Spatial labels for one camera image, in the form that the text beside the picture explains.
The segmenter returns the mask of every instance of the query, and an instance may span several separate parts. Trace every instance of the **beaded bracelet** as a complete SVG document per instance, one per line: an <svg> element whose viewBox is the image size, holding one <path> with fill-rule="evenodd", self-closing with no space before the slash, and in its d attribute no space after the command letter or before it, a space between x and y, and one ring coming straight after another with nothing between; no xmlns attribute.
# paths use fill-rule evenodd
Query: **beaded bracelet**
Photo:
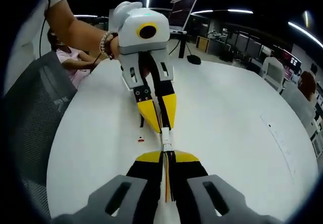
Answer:
<svg viewBox="0 0 323 224"><path fill-rule="evenodd" d="M109 32L107 31L104 36L101 39L100 42L100 52L103 53L107 58L110 58L111 60L115 58L115 56L113 55L113 53L111 52L110 49L110 42L113 40L113 38L115 38L116 36L118 36L117 33L115 32Z"/></svg>

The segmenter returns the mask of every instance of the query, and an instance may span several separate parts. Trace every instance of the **round table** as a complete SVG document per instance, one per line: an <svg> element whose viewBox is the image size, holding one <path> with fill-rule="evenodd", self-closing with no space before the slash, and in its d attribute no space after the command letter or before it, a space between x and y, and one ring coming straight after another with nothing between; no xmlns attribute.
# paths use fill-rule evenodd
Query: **round table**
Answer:
<svg viewBox="0 0 323 224"><path fill-rule="evenodd" d="M253 72L212 62L172 63L174 148L198 157L209 175L220 176L244 194L257 213L286 220L318 175L311 141L296 114ZM147 79L153 91L151 76ZM293 175L264 116L284 140ZM102 61L80 85L56 132L47 169L52 217L75 213L93 191L125 175L139 155L160 150L159 136L147 124L139 127L136 101L122 79L120 63ZM138 142L139 134L144 142ZM179 223L175 203L161 198L155 223Z"/></svg>

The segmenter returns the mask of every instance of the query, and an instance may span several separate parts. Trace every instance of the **human hand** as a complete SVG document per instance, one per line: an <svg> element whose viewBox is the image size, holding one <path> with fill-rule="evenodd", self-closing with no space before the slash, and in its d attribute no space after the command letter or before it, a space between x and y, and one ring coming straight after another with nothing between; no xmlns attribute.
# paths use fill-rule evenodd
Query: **human hand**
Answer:
<svg viewBox="0 0 323 224"><path fill-rule="evenodd" d="M120 54L118 37L113 38L112 41L110 42L110 50L112 54L115 56L115 59L118 59Z"/></svg>
<svg viewBox="0 0 323 224"><path fill-rule="evenodd" d="M96 60L94 63L92 63L92 68L90 70L90 72L92 73L92 71L96 68L96 66L98 66L101 63L101 60Z"/></svg>

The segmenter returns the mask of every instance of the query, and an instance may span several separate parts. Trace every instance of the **gripper jaw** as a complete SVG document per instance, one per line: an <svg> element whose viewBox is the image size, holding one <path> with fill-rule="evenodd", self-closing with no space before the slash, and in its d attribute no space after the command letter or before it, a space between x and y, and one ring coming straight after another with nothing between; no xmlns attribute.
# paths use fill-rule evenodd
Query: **gripper jaw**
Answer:
<svg viewBox="0 0 323 224"><path fill-rule="evenodd" d="M133 92L135 94L140 114L157 133L160 133L160 125L157 118L156 108L151 98L149 86L144 84L142 86L135 87Z"/></svg>
<svg viewBox="0 0 323 224"><path fill-rule="evenodd" d="M157 66L160 81L172 81L174 79L174 69L173 65L168 61L167 49L150 51L150 55Z"/></svg>
<svg viewBox="0 0 323 224"><path fill-rule="evenodd" d="M125 79L129 89L143 86L143 81L139 71L139 54L132 53L128 55L119 55L119 61L123 68L122 76Z"/></svg>

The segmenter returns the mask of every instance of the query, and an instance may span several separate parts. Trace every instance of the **office chair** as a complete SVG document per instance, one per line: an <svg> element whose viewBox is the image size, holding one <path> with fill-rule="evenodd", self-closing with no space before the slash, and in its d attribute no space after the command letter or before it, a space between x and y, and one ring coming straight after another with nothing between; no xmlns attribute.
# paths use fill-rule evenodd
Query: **office chair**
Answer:
<svg viewBox="0 0 323 224"><path fill-rule="evenodd" d="M308 129L308 126L315 117L315 109L312 104L293 83L287 85L287 88L282 93L282 97L298 116L304 128Z"/></svg>
<svg viewBox="0 0 323 224"><path fill-rule="evenodd" d="M312 140L318 170L323 171L323 131L320 131Z"/></svg>
<svg viewBox="0 0 323 224"><path fill-rule="evenodd" d="M266 58L263 62L261 71L262 78L269 83L272 88L278 92L283 89L285 69L276 58Z"/></svg>
<svg viewBox="0 0 323 224"><path fill-rule="evenodd" d="M48 218L49 153L76 91L52 51L33 61L3 98L8 140L17 171L31 201Z"/></svg>

